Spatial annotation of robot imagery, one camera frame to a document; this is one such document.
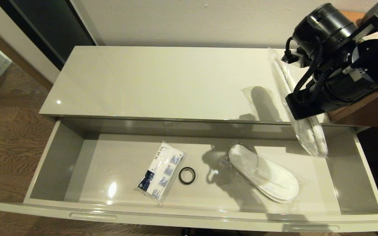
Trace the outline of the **brown wooden side table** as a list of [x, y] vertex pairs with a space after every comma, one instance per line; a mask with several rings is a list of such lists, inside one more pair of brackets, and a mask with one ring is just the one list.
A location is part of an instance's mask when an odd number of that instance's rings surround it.
[[[361, 24], [359, 35], [378, 32], [378, 17]], [[327, 113], [330, 121], [339, 125], [378, 127], [378, 39], [369, 39], [353, 52], [353, 69], [348, 75], [354, 83], [352, 91], [358, 94], [347, 106]]]

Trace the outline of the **white slippers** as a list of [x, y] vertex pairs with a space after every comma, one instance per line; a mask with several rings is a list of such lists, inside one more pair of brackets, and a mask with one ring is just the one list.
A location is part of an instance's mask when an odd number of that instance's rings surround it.
[[298, 77], [294, 73], [294, 66], [283, 62], [278, 51], [272, 48], [267, 49], [267, 59], [277, 85], [280, 101], [300, 145], [313, 157], [327, 158], [327, 143], [323, 128], [317, 117], [311, 116], [295, 120], [285, 100], [285, 97], [291, 94], [297, 85]]
[[258, 194], [275, 203], [296, 201], [302, 182], [285, 167], [243, 144], [222, 145], [216, 149], [217, 168], [213, 177], [240, 206], [258, 203]]

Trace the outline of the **glossy white wide drawer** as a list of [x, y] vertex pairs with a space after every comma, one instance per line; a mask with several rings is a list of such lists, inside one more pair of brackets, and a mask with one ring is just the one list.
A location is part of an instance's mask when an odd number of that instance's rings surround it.
[[[164, 122], [60, 118], [22, 203], [0, 211], [50, 218], [270, 232], [378, 231], [378, 190], [352, 128], [324, 126], [329, 157], [310, 156], [287, 122]], [[162, 203], [137, 185], [162, 142], [195, 171]], [[300, 183], [289, 203], [261, 194], [230, 162], [241, 144]]]

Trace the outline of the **white tissue packet blue print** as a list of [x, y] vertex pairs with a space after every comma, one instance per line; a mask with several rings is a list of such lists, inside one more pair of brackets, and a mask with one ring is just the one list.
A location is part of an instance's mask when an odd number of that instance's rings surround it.
[[162, 142], [135, 190], [161, 205], [171, 190], [185, 156], [186, 152]]

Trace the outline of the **dark sliding door panel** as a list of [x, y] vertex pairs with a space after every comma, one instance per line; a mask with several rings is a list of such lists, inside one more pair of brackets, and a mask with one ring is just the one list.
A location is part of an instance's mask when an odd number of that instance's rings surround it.
[[95, 46], [71, 0], [0, 0], [0, 7], [61, 70], [75, 46]]

